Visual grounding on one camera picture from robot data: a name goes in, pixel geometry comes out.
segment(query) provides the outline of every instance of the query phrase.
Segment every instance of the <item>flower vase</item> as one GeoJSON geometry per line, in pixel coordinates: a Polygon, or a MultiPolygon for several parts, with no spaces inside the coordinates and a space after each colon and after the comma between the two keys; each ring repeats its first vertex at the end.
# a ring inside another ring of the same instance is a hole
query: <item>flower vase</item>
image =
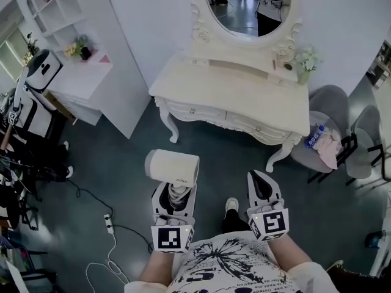
{"type": "Polygon", "coordinates": [[[88,48],[85,46],[85,47],[83,47],[83,48],[81,48],[81,51],[80,51],[81,53],[80,53],[80,56],[81,56],[81,59],[82,60],[88,60],[89,58],[90,58],[90,56],[91,56],[91,52],[90,52],[90,50],[88,50],[88,48]]]}
{"type": "Polygon", "coordinates": [[[299,84],[305,85],[310,78],[310,71],[303,71],[299,77],[299,84]]]}

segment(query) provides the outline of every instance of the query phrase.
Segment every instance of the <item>white shoe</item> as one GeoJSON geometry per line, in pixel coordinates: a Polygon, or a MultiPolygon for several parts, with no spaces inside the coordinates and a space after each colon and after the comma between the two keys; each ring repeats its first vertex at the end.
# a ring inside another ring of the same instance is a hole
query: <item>white shoe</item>
{"type": "Polygon", "coordinates": [[[71,178],[72,175],[73,175],[73,167],[72,167],[72,166],[68,166],[67,179],[68,179],[68,178],[71,178]]]}
{"type": "Polygon", "coordinates": [[[234,209],[236,212],[239,211],[239,202],[236,198],[228,198],[227,202],[225,202],[226,215],[227,215],[227,211],[230,209],[234,209]]]}
{"type": "Polygon", "coordinates": [[[65,149],[68,151],[69,150],[69,142],[68,141],[64,141],[63,144],[65,145],[65,149]]]}
{"type": "Polygon", "coordinates": [[[333,265],[331,265],[329,268],[326,269],[326,272],[328,272],[331,268],[333,267],[338,267],[338,268],[342,268],[343,266],[343,260],[339,260],[339,261],[336,261],[335,263],[333,263],[333,265]]]}

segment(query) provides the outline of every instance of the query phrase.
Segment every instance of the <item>small box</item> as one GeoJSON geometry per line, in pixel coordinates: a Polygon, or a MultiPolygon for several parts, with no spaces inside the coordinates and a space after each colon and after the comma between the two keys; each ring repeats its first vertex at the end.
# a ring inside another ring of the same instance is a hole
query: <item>small box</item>
{"type": "Polygon", "coordinates": [[[282,237],[289,231],[288,209],[252,214],[249,225],[259,241],[282,237]]]}
{"type": "Polygon", "coordinates": [[[152,226],[155,251],[164,253],[187,253],[193,239],[194,229],[186,226],[152,226]]]}

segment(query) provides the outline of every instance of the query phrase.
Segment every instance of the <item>forearm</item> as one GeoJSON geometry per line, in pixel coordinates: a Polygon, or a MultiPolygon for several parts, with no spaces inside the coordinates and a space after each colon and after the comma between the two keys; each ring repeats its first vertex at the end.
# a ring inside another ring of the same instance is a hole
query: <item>forearm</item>
{"type": "Polygon", "coordinates": [[[4,138],[2,139],[1,145],[0,145],[0,150],[4,151],[5,148],[7,148],[8,141],[10,140],[12,132],[12,125],[8,125],[7,132],[4,135],[4,138]]]}
{"type": "Polygon", "coordinates": [[[161,283],[168,286],[172,282],[173,261],[174,254],[153,251],[139,280],[149,283],[161,283]]]}
{"type": "Polygon", "coordinates": [[[268,243],[280,268],[286,272],[303,262],[312,261],[287,234],[268,243]]]}

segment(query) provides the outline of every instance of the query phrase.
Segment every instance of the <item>mirror frame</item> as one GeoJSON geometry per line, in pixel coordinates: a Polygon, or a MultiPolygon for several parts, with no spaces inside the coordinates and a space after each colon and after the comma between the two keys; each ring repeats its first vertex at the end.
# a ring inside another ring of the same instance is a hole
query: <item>mirror frame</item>
{"type": "Polygon", "coordinates": [[[299,1],[291,0],[290,10],[286,20],[270,34],[260,37],[245,34],[243,36],[235,35],[216,18],[208,0],[197,0],[195,4],[199,8],[199,15],[202,17],[202,21],[213,30],[214,35],[218,35],[221,39],[234,45],[264,47],[272,46],[278,41],[283,40],[285,36],[291,35],[292,27],[301,21],[298,17],[299,1]]]}

